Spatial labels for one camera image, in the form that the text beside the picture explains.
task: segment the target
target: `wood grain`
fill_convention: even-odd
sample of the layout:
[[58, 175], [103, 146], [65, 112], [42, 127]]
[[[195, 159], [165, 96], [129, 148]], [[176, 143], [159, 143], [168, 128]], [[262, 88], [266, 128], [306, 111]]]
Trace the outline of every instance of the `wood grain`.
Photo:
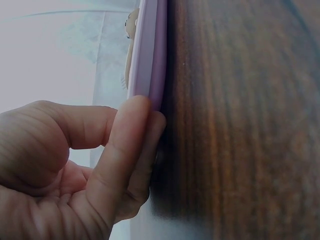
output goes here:
[[320, 239], [320, 1], [168, 1], [162, 111], [133, 240]]

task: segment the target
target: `purple phone case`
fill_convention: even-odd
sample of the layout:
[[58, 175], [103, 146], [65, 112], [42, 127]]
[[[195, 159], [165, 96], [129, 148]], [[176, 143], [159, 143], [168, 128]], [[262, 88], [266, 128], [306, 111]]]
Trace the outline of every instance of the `purple phone case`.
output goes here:
[[167, 64], [167, 0], [141, 0], [137, 20], [128, 98], [149, 97], [159, 111]]

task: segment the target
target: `finger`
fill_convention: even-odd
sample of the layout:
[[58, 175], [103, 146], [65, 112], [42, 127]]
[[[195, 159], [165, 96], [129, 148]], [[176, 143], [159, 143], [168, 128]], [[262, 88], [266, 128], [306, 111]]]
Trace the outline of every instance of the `finger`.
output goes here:
[[150, 108], [150, 101], [142, 96], [133, 97], [120, 108], [109, 142], [88, 180], [87, 199], [109, 227], [140, 156]]
[[107, 106], [70, 106], [54, 103], [52, 114], [72, 149], [93, 149], [105, 145], [117, 113]]
[[150, 115], [143, 149], [127, 187], [127, 196], [122, 198], [115, 224], [133, 218], [149, 197], [150, 178], [156, 159], [160, 137], [166, 127], [166, 118], [160, 112]]

